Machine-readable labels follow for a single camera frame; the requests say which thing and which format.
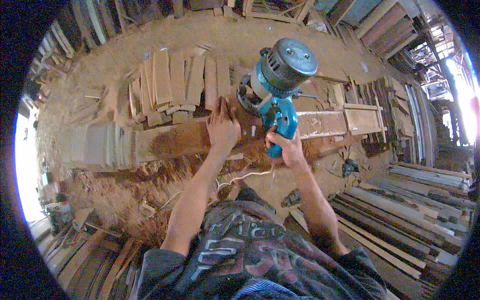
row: stack of wood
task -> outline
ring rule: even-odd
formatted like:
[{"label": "stack of wood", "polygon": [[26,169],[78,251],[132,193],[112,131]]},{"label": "stack of wood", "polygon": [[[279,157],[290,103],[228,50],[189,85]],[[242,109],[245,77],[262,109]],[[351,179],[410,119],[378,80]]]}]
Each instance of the stack of wood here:
[{"label": "stack of wood", "polygon": [[452,179],[468,174],[404,169],[335,195],[332,207],[341,240],[365,248],[394,294],[429,299],[456,263],[476,203]]},{"label": "stack of wood", "polygon": [[193,119],[203,93],[209,110],[218,96],[230,94],[228,62],[223,57],[154,51],[139,69],[140,77],[129,84],[130,109],[132,116],[146,116],[149,127]]},{"label": "stack of wood", "polygon": [[93,234],[67,228],[49,235],[38,249],[71,299],[128,299],[140,277],[142,242],[89,228]]},{"label": "stack of wood", "polygon": [[133,129],[108,122],[64,129],[60,149],[66,168],[113,172],[132,167]]}]

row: white electrical cord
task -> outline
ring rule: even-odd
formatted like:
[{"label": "white electrical cord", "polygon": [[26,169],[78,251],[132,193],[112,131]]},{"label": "white electrical cord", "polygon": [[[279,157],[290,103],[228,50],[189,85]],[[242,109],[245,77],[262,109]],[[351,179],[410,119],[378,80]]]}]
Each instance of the white electrical cord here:
[{"label": "white electrical cord", "polygon": [[273,172],[273,168],[274,168],[274,164],[272,164],[272,168],[270,169],[270,171],[266,171],[266,172],[251,172],[251,173],[248,173],[247,175],[243,175],[242,177],[235,177],[234,179],[230,180],[230,183],[228,182],[223,182],[221,184],[218,185],[216,191],[220,191],[220,189],[226,185],[232,185],[232,183],[235,181],[235,180],[241,180],[241,179],[244,179],[245,177],[248,177],[250,175],[266,175],[266,174],[270,174]]}]

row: wooden post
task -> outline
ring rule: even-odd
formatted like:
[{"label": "wooden post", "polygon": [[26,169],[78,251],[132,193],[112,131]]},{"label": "wooden post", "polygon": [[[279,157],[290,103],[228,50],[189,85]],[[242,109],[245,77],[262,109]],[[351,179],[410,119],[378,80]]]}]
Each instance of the wooden post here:
[{"label": "wooden post", "polygon": [[122,31],[123,34],[125,34],[126,33],[125,20],[123,19],[124,15],[125,15],[125,10],[120,5],[120,1],[121,0],[115,0],[115,7],[117,8],[117,14],[119,15],[119,22],[120,22],[121,31]]},{"label": "wooden post", "polygon": [[357,0],[338,0],[328,12],[328,20],[333,27],[337,26]]}]

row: right hand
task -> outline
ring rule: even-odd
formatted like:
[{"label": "right hand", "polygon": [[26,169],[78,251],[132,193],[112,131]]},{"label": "right hand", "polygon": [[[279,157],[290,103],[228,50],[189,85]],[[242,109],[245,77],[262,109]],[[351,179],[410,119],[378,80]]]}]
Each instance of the right hand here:
[{"label": "right hand", "polygon": [[284,138],[276,132],[269,132],[265,137],[265,143],[267,148],[270,148],[272,143],[282,147],[282,158],[287,167],[299,168],[308,165],[307,160],[303,156],[298,129],[295,131],[295,135],[291,140]]}]

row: sawdust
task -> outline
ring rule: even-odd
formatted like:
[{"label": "sawdust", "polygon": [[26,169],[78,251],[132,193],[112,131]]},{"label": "sawdust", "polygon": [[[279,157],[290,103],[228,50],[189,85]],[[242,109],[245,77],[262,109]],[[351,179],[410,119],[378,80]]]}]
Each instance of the sawdust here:
[{"label": "sawdust", "polygon": [[[46,89],[50,90],[50,95],[39,111],[36,135],[39,183],[40,174],[43,173],[42,160],[45,159],[53,180],[66,182],[69,202],[74,210],[94,207],[103,227],[118,228],[119,231],[143,239],[151,246],[157,246],[165,236],[169,213],[176,199],[151,219],[147,219],[140,210],[142,196],[147,193],[152,202],[150,204],[160,208],[174,193],[182,191],[205,159],[208,138],[202,138],[199,145],[201,149],[192,148],[192,155],[189,156],[162,159],[128,171],[93,173],[71,171],[63,166],[59,147],[63,128],[106,120],[133,124],[134,120],[128,113],[128,99],[125,98],[124,78],[138,66],[145,53],[156,48],[168,47],[169,50],[176,51],[195,49],[195,44],[211,45],[215,48],[211,53],[213,56],[223,55],[234,65],[232,78],[237,81],[255,65],[260,49],[271,47],[282,37],[299,39],[312,48],[319,59],[319,69],[328,77],[338,75],[340,78],[345,71],[361,84],[382,77],[386,71],[399,75],[394,68],[383,65],[369,53],[360,55],[355,49],[346,49],[336,37],[314,33],[294,24],[237,16],[214,18],[209,11],[186,12],[178,20],[156,20],[109,40],[105,45],[92,49],[88,55],[76,53],[67,76],[47,84]],[[369,73],[362,70],[360,60],[368,66]],[[329,97],[328,86],[320,79],[312,80],[311,85],[314,88],[312,93],[316,92],[321,98],[319,101],[304,98],[299,103],[309,103],[307,106],[311,106],[311,110],[325,108]],[[98,110],[78,119],[80,108],[94,103],[91,98],[85,98],[83,93],[85,89],[91,88],[105,88],[102,103],[98,104]],[[188,137],[191,134],[193,133],[174,132],[163,135],[155,141],[153,150],[157,153],[175,151],[169,143],[179,138],[184,141],[185,147],[190,147],[192,145],[188,144]],[[239,145],[235,149],[237,153],[243,152],[245,158],[226,162],[221,171],[225,180],[232,177],[232,172],[242,169],[250,162],[254,162],[260,169],[270,168],[264,142],[255,138],[257,142],[253,147],[245,150]],[[318,147],[330,145],[331,142],[330,138],[303,142],[305,155],[312,163],[317,181],[325,194],[345,187],[342,179],[326,171],[326,166],[331,163],[329,157],[317,159]],[[384,161],[389,158],[388,153],[368,160],[373,168],[373,172],[368,175],[377,170],[381,170],[380,173],[386,170]],[[280,202],[295,186],[289,170],[281,168],[275,172],[275,177],[251,177],[246,181],[277,208],[280,217],[288,215],[288,211],[281,209]]]}]

